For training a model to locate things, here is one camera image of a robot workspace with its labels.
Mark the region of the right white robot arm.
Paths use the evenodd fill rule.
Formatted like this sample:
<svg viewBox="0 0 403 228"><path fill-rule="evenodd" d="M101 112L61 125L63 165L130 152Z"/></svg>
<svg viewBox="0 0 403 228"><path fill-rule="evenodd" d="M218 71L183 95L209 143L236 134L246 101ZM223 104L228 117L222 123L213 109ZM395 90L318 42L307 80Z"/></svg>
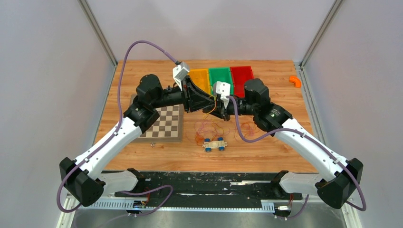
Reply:
<svg viewBox="0 0 403 228"><path fill-rule="evenodd" d="M272 136L289 145L318 171L317 174L285 172L271 185L272 194L284 198L289 193L318 196L327 205L340 209L348 204L357 210L367 209L360 180L363 164L357 158L346 157L329 149L282 106L271 101L269 88L260 79L250 79L244 85L244 97L230 94L230 84L217 81L213 85L214 114L224 120L235 116L237 131L243 141L254 143ZM266 134L246 139L239 116L252 115L256 126Z"/></svg>

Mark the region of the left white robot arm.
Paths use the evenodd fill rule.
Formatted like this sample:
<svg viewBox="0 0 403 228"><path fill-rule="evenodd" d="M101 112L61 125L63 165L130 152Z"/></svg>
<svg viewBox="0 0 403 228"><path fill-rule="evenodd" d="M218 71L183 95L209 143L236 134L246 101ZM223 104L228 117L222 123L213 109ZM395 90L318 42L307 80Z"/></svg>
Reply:
<svg viewBox="0 0 403 228"><path fill-rule="evenodd" d="M115 173L103 173L103 170L124 147L157 121L160 117L158 108L175 105L183 105L190 113L213 108L215 99L198 88L189 76L182 80L182 86L167 89L162 88L158 76L143 76L132 104L116 126L74 160L64 158L60 162L63 186L84 207L115 192L128 191L134 197L143 195L145 183L138 179L133 169Z"/></svg>

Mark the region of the yellow plastic bin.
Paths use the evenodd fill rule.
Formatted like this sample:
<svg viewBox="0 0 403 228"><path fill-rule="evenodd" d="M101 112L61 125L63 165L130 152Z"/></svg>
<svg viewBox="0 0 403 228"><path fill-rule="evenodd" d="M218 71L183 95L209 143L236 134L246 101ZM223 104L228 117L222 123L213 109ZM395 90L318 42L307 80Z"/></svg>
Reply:
<svg viewBox="0 0 403 228"><path fill-rule="evenodd" d="M208 94L211 94L209 70L207 68L190 70L189 76L198 88Z"/></svg>

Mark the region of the wooden toy car blue wheels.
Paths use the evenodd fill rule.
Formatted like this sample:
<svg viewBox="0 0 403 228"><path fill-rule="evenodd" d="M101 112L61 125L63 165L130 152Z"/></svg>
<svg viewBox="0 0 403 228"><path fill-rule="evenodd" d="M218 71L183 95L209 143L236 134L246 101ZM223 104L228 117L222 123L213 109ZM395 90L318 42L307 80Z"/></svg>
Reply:
<svg viewBox="0 0 403 228"><path fill-rule="evenodd" d="M224 151L228 143L223 137L218 137L216 140L210 138L205 138L202 147L206 152L211 152L213 149L218 149L219 151Z"/></svg>

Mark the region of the green plastic bin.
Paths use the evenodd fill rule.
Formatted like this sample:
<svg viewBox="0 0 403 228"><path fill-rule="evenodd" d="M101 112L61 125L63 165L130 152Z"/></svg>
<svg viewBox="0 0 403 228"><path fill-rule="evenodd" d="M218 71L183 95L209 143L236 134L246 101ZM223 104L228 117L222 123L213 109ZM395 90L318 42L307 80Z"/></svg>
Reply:
<svg viewBox="0 0 403 228"><path fill-rule="evenodd" d="M213 85L217 81L221 81L230 84L230 95L234 94L233 80L229 67L209 68L209 79L211 92L213 92Z"/></svg>

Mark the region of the wooden chessboard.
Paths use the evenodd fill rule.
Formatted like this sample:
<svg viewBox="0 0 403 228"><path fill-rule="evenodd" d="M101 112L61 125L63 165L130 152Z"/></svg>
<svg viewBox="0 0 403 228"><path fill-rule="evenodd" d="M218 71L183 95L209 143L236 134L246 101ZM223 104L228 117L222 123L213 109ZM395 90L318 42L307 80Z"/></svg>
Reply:
<svg viewBox="0 0 403 228"><path fill-rule="evenodd" d="M182 141L184 108L182 105L157 108L160 117L132 143L175 143Z"/></svg>

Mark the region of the red plastic bin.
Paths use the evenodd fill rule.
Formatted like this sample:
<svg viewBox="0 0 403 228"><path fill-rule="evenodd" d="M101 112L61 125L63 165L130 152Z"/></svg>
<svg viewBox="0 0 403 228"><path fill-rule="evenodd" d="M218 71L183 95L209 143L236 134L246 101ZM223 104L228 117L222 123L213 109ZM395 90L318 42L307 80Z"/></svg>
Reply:
<svg viewBox="0 0 403 228"><path fill-rule="evenodd" d="M245 82L254 78L251 66L232 66L230 67L230 72L233 83L233 94L237 97L244 97Z"/></svg>

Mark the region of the orange curved plastic piece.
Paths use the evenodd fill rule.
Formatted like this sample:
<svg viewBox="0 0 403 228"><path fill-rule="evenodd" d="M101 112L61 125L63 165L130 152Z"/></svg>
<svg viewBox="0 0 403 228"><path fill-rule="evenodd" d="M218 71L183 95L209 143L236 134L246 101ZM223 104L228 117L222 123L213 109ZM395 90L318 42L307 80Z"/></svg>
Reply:
<svg viewBox="0 0 403 228"><path fill-rule="evenodd" d="M297 76L290 76L289 77L289 82L292 83L295 88L301 88L302 87L302 82Z"/></svg>

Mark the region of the right aluminium frame post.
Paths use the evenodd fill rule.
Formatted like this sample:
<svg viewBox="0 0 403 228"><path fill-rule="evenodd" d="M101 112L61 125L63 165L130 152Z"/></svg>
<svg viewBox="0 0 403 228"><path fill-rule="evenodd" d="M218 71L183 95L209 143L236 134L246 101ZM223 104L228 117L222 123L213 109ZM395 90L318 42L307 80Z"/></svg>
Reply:
<svg viewBox="0 0 403 228"><path fill-rule="evenodd" d="M335 16L337 15L340 7L342 6L342 4L344 3L344 0L335 0L333 1L333 4L330 8L330 10L328 11L328 13L325 16L325 19L323 20L323 22L321 23L317 33L315 34L312 42L310 43L307 51L305 52L301 62L300 62L300 67L304 68L308 61L310 60L311 56L313 55L316 47L318 46L318 44L321 41L321 38L324 36L324 34L326 33L327 29L329 28L330 24L332 23L333 19L335 18Z"/></svg>

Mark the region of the aluminium frame post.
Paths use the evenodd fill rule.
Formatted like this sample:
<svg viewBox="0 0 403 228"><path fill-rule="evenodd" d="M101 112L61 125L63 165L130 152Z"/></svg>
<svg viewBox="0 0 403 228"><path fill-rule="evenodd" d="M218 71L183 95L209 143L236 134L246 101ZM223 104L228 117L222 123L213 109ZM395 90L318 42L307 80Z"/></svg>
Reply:
<svg viewBox="0 0 403 228"><path fill-rule="evenodd" d="M96 34L99 42L101 43L101 46L103 47L107 57L109 58L109 60L111 61L111 63L113 64L114 67L117 67L118 65L118 61L104 35L104 33L102 32L102 29L88 3L87 0L78 0L78 3L80 4L83 13L85 14L87 20L89 21L94 33Z"/></svg>
<svg viewBox="0 0 403 228"><path fill-rule="evenodd" d="M317 33L315 34L312 42L310 43L307 51L305 52L301 62L300 62L300 67L304 68L308 61L310 60L311 56L313 55L316 47L318 46L318 44L321 41L321 38L324 36L324 34L326 33L327 29L329 28L330 24L332 23L333 19L335 18L335 16L337 15L340 7L342 6L342 4L344 3L344 0L335 0L333 1L333 4L330 8L330 10L328 11L328 13L325 16L325 19L323 20L323 22L321 23Z"/></svg>

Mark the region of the left aluminium frame post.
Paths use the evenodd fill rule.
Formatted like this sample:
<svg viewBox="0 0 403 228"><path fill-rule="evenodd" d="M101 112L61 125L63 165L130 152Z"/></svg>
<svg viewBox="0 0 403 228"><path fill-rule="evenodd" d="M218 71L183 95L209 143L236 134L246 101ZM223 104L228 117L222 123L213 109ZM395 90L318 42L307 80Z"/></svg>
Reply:
<svg viewBox="0 0 403 228"><path fill-rule="evenodd" d="M114 67L117 67L118 65L118 61L104 35L104 33L102 32L102 29L88 3L87 0L78 0L78 3L80 4L83 13L85 14L87 20L89 21L94 33L96 34L99 42L101 43L101 46L103 47L107 57L109 58L109 60L111 61L111 63L113 64Z"/></svg>

